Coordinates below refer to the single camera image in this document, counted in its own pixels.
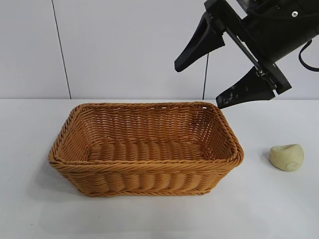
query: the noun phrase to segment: black cable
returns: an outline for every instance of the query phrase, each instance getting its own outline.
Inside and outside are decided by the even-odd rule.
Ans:
[[[319,72],[319,68],[312,67],[312,66],[306,64],[306,63],[304,62],[302,56],[301,56],[301,54],[303,53],[303,51],[306,50],[306,49],[311,45],[312,42],[313,42],[313,41],[310,40],[310,41],[301,49],[301,51],[300,51],[300,53],[299,53],[299,60],[300,60],[300,63],[301,63],[304,67],[306,67],[308,70],[310,70],[310,71],[315,71],[315,72]]]

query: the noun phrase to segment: black wire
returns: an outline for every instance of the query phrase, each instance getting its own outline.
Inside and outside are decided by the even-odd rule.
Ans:
[[[310,70],[310,71],[315,71],[315,72],[319,72],[319,68],[312,67],[312,66],[308,65],[307,63],[304,62],[304,60],[303,60],[303,58],[302,58],[302,56],[301,56],[301,54],[303,53],[303,51],[306,50],[306,49],[311,45],[312,42],[313,42],[313,41],[310,40],[310,41],[301,49],[301,51],[300,51],[300,53],[299,53],[299,60],[300,60],[300,63],[301,63],[304,67],[306,67],[308,70]]]
[[[310,20],[310,19],[319,19],[319,14],[308,14],[308,15],[303,15],[303,16],[296,16],[296,17],[280,17],[280,16],[267,16],[264,14],[259,14],[256,13],[255,11],[248,10],[248,14],[251,14],[253,16],[259,17],[259,18],[264,18],[268,20]]]

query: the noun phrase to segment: white wall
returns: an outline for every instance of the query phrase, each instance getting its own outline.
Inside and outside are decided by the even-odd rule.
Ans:
[[[201,99],[206,60],[174,60],[202,0],[54,0],[72,98]]]
[[[182,73],[174,60],[204,13],[204,0],[54,0],[73,98],[201,99],[206,57]],[[241,17],[245,12],[229,0]],[[0,98],[69,98],[51,0],[4,0],[0,8]],[[225,34],[212,52],[206,99],[252,64]],[[278,62],[293,88],[277,99],[319,99],[319,74],[298,51]],[[319,67],[319,38],[304,53]]]
[[[51,0],[3,0],[0,98],[68,98]]]
[[[236,0],[228,2],[241,17],[245,16]],[[253,66],[227,34],[224,34],[224,39],[226,46],[209,54],[206,99],[215,99],[239,81]],[[300,64],[299,51],[300,49],[292,52],[277,63],[293,88],[275,99],[319,99],[319,73],[311,72]],[[303,57],[308,64],[319,67],[319,38],[314,39]]]

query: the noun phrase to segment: basket rim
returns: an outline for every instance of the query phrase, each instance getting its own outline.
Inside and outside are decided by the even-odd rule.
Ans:
[[[186,107],[207,107],[212,108],[215,113],[217,113],[218,117],[216,120],[219,121],[221,130],[227,135],[226,138],[230,144],[230,148],[232,151],[232,156],[227,159],[214,159],[214,160],[138,160],[138,161],[126,161],[126,160],[93,160],[93,161],[65,161],[60,158],[58,155],[59,151],[61,150],[61,145],[63,145],[65,135],[70,133],[69,128],[72,125],[73,119],[76,118],[80,111],[87,107],[109,107],[111,109],[122,108],[122,109],[130,109],[141,107],[141,109],[146,108],[172,108],[172,107],[179,107],[179,108],[186,108]],[[243,149],[238,142],[237,137],[235,136],[234,132],[230,128],[224,114],[222,111],[212,103],[208,102],[179,102],[179,103],[84,103],[76,106],[69,117],[67,118],[66,122],[64,123],[57,139],[55,140],[50,153],[49,153],[49,162],[51,165],[65,165],[65,166],[77,166],[77,167],[90,167],[94,165],[105,165],[105,166],[112,166],[112,165],[128,165],[128,164],[135,164],[135,165],[174,165],[174,164],[192,164],[192,165],[212,165],[212,164],[226,164],[229,167],[229,164],[234,163],[234,167],[238,166],[243,160]]]

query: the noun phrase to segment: wicker basket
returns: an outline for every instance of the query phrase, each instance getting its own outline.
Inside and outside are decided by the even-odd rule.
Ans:
[[[64,124],[52,167],[88,196],[202,195],[243,160],[212,104],[83,104]]]

